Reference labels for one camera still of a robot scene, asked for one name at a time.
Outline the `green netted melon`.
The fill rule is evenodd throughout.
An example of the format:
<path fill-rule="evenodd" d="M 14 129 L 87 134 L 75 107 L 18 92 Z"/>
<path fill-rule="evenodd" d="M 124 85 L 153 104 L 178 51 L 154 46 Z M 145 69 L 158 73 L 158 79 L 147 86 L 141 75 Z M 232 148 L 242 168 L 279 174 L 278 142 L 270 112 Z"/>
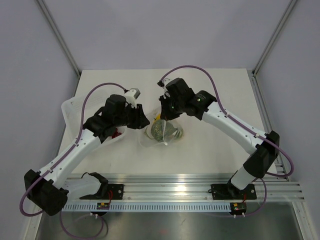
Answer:
<path fill-rule="evenodd" d="M 159 119 L 151 125 L 150 133 L 157 142 L 167 142 L 172 139 L 178 128 L 171 122 Z"/>

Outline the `clear dotted zip bag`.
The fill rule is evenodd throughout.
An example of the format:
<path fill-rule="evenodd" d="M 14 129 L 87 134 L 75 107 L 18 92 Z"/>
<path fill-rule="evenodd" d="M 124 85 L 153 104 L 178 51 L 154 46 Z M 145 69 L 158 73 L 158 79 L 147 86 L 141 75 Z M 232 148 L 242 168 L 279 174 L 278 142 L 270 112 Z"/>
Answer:
<path fill-rule="evenodd" d="M 146 115 L 150 124 L 141 130 L 138 137 L 142 147 L 168 146 L 184 137 L 184 130 L 177 120 L 163 120 L 160 116 L 160 107 Z"/>

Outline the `red grape bunch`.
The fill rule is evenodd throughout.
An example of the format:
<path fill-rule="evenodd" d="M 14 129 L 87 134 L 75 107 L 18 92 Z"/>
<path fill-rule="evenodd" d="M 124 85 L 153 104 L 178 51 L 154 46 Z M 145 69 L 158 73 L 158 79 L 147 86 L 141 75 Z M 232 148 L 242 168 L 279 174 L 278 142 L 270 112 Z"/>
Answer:
<path fill-rule="evenodd" d="M 123 134 L 123 133 L 122 133 L 121 131 L 119 131 L 118 128 L 116 128 L 116 129 L 115 129 L 115 132 L 112 134 L 111 138 L 112 138 L 112 139 L 115 139 L 115 138 L 121 136 L 122 134 Z"/>

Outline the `yellow bell pepper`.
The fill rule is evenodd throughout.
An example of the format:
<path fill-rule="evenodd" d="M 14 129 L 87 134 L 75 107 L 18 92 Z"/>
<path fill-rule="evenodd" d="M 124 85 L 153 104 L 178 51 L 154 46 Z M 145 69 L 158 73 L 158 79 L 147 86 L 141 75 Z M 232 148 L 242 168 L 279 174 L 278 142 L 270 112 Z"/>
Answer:
<path fill-rule="evenodd" d="M 155 118 L 154 121 L 160 120 L 161 119 L 161 114 L 158 114 Z"/>

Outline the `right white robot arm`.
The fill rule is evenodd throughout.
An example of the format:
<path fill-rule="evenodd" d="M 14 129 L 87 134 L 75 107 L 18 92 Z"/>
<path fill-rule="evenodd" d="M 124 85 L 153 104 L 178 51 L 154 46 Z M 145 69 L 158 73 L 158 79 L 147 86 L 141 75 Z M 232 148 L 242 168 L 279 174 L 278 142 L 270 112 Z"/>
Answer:
<path fill-rule="evenodd" d="M 165 78 L 157 83 L 164 93 L 159 97 L 160 118 L 171 121 L 185 113 L 206 122 L 236 141 L 248 159 L 225 184 L 212 184 L 214 200 L 255 200 L 253 181 L 263 178 L 279 155 L 280 136 L 275 131 L 256 130 L 239 118 L 223 113 L 216 97 L 205 90 L 194 93 L 184 79 Z"/>

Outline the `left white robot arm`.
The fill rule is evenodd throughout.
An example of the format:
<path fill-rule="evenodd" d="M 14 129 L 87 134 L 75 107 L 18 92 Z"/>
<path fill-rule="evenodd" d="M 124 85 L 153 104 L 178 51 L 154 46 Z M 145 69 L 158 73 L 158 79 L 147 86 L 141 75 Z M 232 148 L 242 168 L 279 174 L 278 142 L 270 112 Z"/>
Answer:
<path fill-rule="evenodd" d="M 68 149 L 39 171 L 31 169 L 24 175 L 24 197 L 49 216 L 54 216 L 67 202 L 74 199 L 103 199 L 109 196 L 109 181 L 97 172 L 78 180 L 67 178 L 92 151 L 103 143 L 113 142 L 112 136 L 120 127 L 140 130 L 149 125 L 142 105 L 136 102 L 139 95 L 137 88 L 132 88 L 123 95 L 110 95 L 105 105 L 80 127 L 79 135 Z"/>

